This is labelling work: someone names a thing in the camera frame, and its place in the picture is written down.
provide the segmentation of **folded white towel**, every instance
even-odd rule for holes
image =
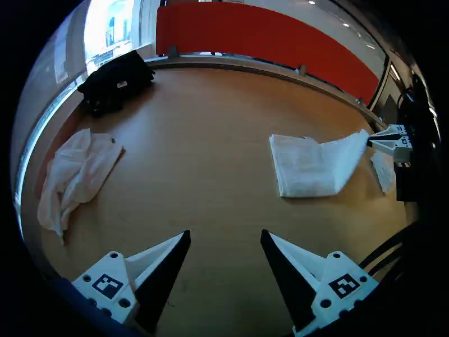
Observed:
[[[388,194],[396,188],[396,174],[393,158],[385,153],[376,151],[371,157],[377,179],[382,192]]]
[[[337,194],[351,177],[366,149],[368,133],[319,144],[309,137],[270,137],[281,197]]]
[[[89,202],[102,187],[123,146],[108,134],[78,131],[56,151],[47,166],[38,220],[62,240],[70,213]]]

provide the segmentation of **wooden table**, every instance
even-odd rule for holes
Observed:
[[[371,149],[338,195],[279,197],[271,134],[326,142],[372,132],[352,107],[301,85],[229,70],[160,70],[124,111],[86,117],[84,127],[114,135],[126,152],[94,200],[72,214],[65,247],[41,230],[45,254],[73,280],[111,250],[129,256],[190,229],[159,336],[291,331],[262,229],[360,262],[406,225],[404,205],[381,191]]]

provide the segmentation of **red panel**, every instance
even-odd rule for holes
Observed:
[[[265,8],[227,2],[160,7],[156,53],[223,52],[247,55],[307,72],[351,95],[371,100],[379,80],[352,52],[301,21]]]

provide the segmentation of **white label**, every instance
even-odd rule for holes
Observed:
[[[127,83],[126,81],[118,82],[118,83],[117,83],[117,87],[118,87],[118,88],[122,88],[123,86],[127,86],[127,85],[128,85],[128,83]]]

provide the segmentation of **black bag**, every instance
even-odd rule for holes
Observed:
[[[101,117],[120,110],[124,100],[149,87],[154,74],[137,51],[131,51],[94,71],[78,91],[84,94],[90,114]]]

